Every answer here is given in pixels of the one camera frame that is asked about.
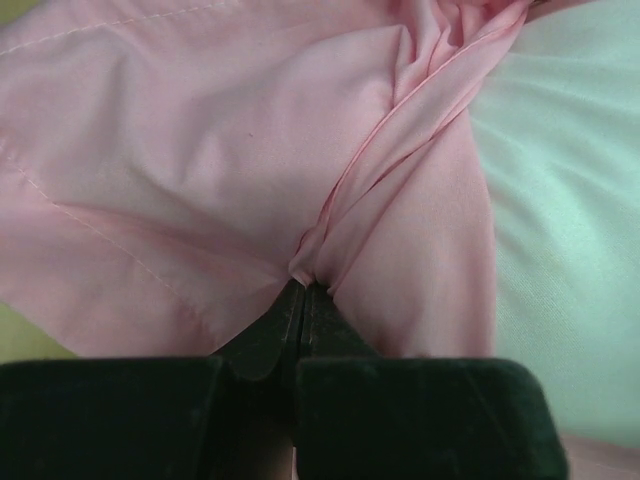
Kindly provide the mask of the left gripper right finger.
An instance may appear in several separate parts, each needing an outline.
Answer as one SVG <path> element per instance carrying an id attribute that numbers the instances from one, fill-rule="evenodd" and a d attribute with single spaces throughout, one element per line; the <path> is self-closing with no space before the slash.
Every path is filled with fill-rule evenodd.
<path id="1" fill-rule="evenodd" d="M 387 479 L 387 363 L 342 319 L 326 289 L 305 291 L 295 367 L 301 479 Z"/>

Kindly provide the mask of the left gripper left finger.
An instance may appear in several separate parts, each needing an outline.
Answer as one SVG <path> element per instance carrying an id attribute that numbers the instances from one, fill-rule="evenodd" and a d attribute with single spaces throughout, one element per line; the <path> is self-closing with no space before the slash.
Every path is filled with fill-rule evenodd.
<path id="1" fill-rule="evenodd" d="M 293 477 L 295 370 L 305 287 L 289 281 L 268 310 L 216 355 L 228 366 L 211 479 Z"/>

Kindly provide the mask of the plain pink pillow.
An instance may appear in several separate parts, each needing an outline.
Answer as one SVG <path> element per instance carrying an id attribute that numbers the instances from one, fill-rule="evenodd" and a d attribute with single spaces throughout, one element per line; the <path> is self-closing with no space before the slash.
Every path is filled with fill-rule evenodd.
<path id="1" fill-rule="evenodd" d="M 295 280 L 383 354 L 498 355 L 470 109 L 551 2 L 589 1 L 41 3 L 1 30 L 2 302 L 82 356 L 207 355 Z M 572 478 L 638 477 L 559 429 Z"/>

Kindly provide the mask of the white pillow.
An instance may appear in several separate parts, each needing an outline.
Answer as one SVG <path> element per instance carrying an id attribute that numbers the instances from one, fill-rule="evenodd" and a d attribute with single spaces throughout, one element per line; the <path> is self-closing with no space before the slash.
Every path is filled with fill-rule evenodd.
<path id="1" fill-rule="evenodd" d="M 570 434 L 639 443 L 639 5 L 534 10 L 471 109 L 499 356 Z"/>

